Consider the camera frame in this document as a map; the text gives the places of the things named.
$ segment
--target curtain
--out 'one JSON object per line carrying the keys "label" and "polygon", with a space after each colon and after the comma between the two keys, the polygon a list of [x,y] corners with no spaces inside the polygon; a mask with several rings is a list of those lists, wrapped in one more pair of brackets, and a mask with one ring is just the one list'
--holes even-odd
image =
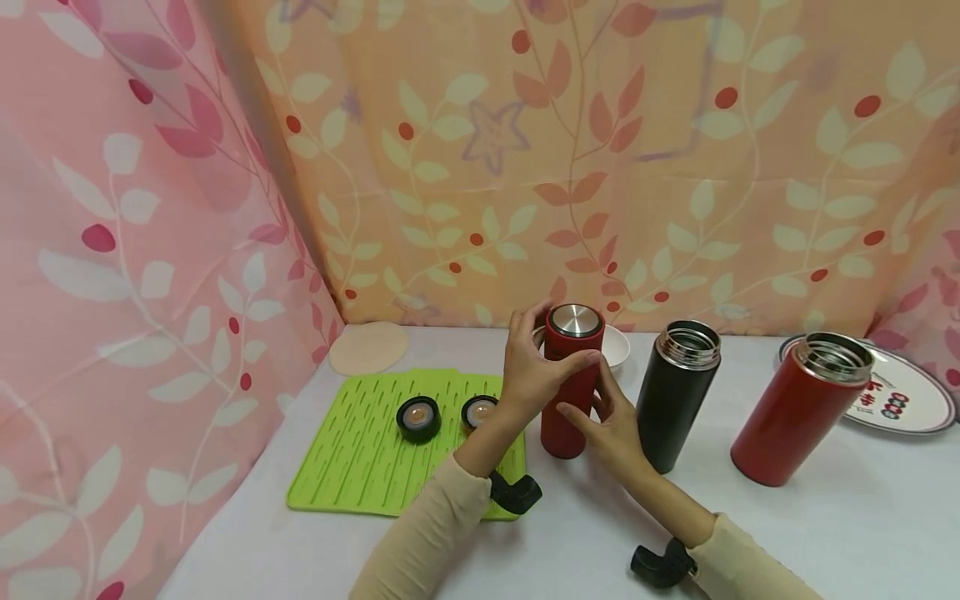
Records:
{"label": "curtain", "polygon": [[960,406],[960,204],[941,213],[936,229],[874,316],[869,337],[910,357]]}
{"label": "curtain", "polygon": [[0,38],[0,596],[154,598],[343,322],[192,4]]}
{"label": "curtain", "polygon": [[350,322],[862,335],[957,200],[955,3],[229,10]]}

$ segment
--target white bowl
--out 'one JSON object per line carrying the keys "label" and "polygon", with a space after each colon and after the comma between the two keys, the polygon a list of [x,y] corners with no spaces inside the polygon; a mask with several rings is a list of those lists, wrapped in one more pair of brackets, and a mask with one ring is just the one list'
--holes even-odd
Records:
{"label": "white bowl", "polygon": [[607,325],[603,332],[603,355],[611,371],[627,362],[630,356],[630,340],[613,325]]}

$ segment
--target green drying mat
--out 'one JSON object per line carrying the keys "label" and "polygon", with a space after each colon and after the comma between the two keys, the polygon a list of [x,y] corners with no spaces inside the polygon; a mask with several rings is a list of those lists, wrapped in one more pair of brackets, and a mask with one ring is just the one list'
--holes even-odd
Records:
{"label": "green drying mat", "polygon": [[[455,369],[414,369],[351,377],[333,400],[290,491],[295,511],[398,516],[450,452],[467,437],[460,410],[478,394],[500,396],[502,377]],[[440,433],[427,444],[400,437],[396,411],[413,396],[430,396],[441,413]],[[523,436],[497,470],[510,483],[526,472]],[[484,516],[514,520],[491,502]]]}

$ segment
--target plate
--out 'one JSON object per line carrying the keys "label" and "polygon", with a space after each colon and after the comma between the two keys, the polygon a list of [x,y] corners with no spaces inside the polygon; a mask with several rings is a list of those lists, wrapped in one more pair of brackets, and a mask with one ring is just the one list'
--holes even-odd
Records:
{"label": "plate", "polygon": [[[780,346],[778,358],[803,336]],[[874,356],[874,375],[845,417],[864,425],[904,435],[930,435],[953,425],[957,407],[940,383],[910,361],[869,340],[858,340]]]}

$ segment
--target white tablecloth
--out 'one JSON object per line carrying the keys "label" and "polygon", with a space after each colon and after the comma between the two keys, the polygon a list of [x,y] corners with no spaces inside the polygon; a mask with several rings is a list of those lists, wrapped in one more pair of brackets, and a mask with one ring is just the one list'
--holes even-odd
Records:
{"label": "white tablecloth", "polygon": [[[391,371],[502,373],[505,330],[408,327]],[[654,336],[628,334],[617,375],[636,398]],[[780,489],[733,466],[731,443],[773,374],[781,338],[726,337],[723,364],[670,478],[725,512],[825,598],[960,598],[960,428],[931,438],[838,426]],[[294,513],[285,495],[344,378],[324,363],[252,472],[167,583],[171,600],[339,600],[392,519]],[[637,544],[667,535],[587,455],[549,457],[539,420],[527,469],[543,499],[513,523],[483,523],[449,567],[440,598],[699,598],[687,583],[654,593],[630,573]]]}

